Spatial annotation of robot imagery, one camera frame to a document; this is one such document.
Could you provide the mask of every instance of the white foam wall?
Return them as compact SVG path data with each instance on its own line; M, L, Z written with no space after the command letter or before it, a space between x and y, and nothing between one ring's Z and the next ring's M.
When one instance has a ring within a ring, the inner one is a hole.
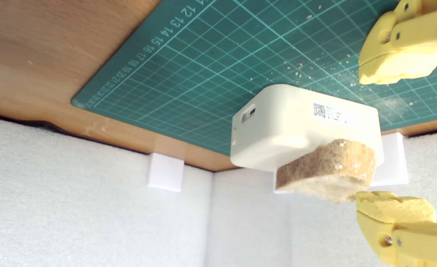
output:
M437 134L406 139L404 145L409 184L372 190L425 198L437 211ZM250 169L215 174L210 267L385 266L360 231L354 202L273 196L271 179Z
M274 194L272 188L272 174L263 171L215 174L208 267L290 265L289 196Z
M0 266L199 267L213 174L147 187L145 155L0 121Z

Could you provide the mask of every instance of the white box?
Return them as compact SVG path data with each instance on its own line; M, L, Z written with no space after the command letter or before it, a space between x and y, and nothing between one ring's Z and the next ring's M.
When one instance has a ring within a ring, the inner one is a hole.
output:
M383 162L378 111L290 85L264 88L232 120L231 160L250 169L279 167L335 139L359 141Z
M399 132L381 137L385 162L376 168L371 186L408 184L408 169L404 153L403 135Z
M149 155L148 186L180 192L184 173L184 160L166 155Z

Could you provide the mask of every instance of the white support block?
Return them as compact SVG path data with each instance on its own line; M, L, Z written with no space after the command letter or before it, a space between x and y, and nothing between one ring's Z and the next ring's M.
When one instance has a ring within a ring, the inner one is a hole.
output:
M371 186L408 184L403 135L399 132L381 136L385 160L376 169Z
M158 153L149 155L149 187L180 192L184 161Z

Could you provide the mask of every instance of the green cutting mat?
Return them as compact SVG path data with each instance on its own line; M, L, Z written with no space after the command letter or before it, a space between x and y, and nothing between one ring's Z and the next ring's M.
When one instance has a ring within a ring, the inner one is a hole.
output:
M229 155L232 116L274 83L378 108L382 130L437 119L437 68L358 83L358 54L394 0L164 0L72 105Z

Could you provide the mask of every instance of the wooden surface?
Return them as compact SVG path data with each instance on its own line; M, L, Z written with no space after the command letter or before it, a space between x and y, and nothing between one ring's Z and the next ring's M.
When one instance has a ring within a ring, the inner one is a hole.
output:
M72 107L71 98L159 0L0 0L0 115L51 122L73 135L211 171L230 158ZM415 134L437 122L401 129Z
M424 134L425 132L437 131L437 120L427 123L420 123L417 125L411 125L404 128L398 128L382 132L382 135L391 134L392 132L401 132L405 136L413 136Z

